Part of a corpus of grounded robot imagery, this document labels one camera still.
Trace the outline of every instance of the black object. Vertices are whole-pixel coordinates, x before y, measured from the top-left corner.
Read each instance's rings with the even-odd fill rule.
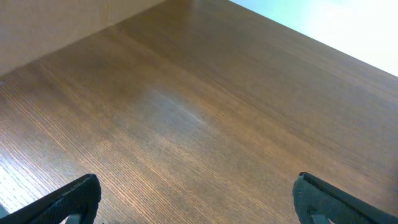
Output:
[[[301,224],[398,223],[398,218],[302,172],[293,186],[294,207]]]
[[[101,200],[100,182],[94,174],[61,187],[32,204],[0,218],[0,224],[92,224]]]

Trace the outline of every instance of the brown wood surface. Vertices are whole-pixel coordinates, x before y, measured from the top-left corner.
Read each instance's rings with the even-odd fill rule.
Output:
[[[301,171],[398,215],[398,78],[229,1],[167,1],[1,78],[0,203],[98,175],[105,223],[298,223]]]
[[[0,0],[0,76],[163,0]]]

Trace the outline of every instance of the wooden tabletop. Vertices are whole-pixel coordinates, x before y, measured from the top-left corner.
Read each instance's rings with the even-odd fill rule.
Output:
[[[398,215],[398,78],[229,1],[166,1],[0,81],[9,212],[92,172],[98,223],[298,223],[307,171]]]

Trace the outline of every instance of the wooden table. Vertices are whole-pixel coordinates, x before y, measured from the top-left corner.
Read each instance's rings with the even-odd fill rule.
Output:
[[[298,223],[301,171],[398,215],[398,78],[170,0],[1,78],[0,203],[98,175],[104,223]]]

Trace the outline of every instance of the beige wall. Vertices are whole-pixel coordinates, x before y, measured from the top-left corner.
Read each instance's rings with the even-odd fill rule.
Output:
[[[0,75],[163,0],[0,0]]]

